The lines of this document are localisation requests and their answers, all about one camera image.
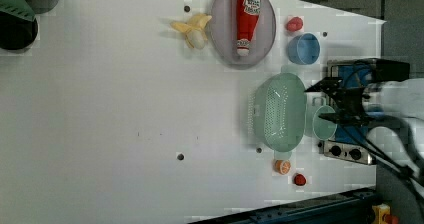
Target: green colander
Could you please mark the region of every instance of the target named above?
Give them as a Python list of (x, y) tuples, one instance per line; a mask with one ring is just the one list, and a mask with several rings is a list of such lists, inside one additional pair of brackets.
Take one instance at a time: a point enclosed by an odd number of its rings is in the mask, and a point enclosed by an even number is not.
[(265, 145), (288, 159), (305, 131), (305, 86), (294, 74), (281, 73), (262, 84), (255, 95), (253, 129)]

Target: gray plate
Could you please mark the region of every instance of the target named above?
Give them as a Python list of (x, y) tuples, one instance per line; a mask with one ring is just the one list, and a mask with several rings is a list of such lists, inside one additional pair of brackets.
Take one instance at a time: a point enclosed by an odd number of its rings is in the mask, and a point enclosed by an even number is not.
[(237, 0), (215, 0), (209, 23), (212, 41), (219, 54), (230, 64), (253, 65), (271, 50), (275, 40), (275, 14), (269, 0), (261, 0), (261, 14), (255, 36), (246, 57), (237, 54)]

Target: white table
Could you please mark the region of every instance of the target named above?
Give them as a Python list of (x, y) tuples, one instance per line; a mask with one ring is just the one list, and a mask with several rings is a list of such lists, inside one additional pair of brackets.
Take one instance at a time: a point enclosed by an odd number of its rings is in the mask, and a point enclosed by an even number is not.
[[(306, 137), (290, 173), (275, 173), (248, 100), (282, 65), (309, 86), (327, 59), (379, 57), (383, 22), (271, 0), (274, 47), (238, 70), (169, 27), (212, 1), (61, 0), (37, 17), (32, 49), (0, 52), (0, 223), (184, 223), (375, 185), (374, 166), (324, 157)], [(288, 15), (328, 32), (320, 64), (289, 63)]]

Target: toy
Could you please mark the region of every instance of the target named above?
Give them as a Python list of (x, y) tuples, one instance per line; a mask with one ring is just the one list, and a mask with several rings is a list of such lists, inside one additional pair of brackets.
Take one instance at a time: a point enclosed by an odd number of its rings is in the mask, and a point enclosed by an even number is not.
[(289, 173), (291, 168), (290, 161), (277, 160), (275, 162), (275, 169), (281, 175), (285, 175)]
[(205, 33), (205, 27), (211, 19), (212, 16), (196, 14), (191, 17), (187, 23), (172, 22), (171, 26), (185, 35), (188, 47), (200, 50), (205, 47), (208, 40)]
[(293, 179), (294, 184), (297, 186), (304, 186), (306, 184), (306, 178), (302, 174), (297, 173)]
[(286, 29), (291, 32), (299, 31), (303, 27), (303, 20), (300, 17), (293, 17), (286, 25)]

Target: red ketchup bottle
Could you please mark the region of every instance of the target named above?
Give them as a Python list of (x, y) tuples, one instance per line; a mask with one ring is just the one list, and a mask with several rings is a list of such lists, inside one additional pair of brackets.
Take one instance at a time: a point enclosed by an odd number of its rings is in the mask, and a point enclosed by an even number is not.
[(237, 0), (237, 53), (249, 55), (249, 46), (258, 23), (261, 0)]

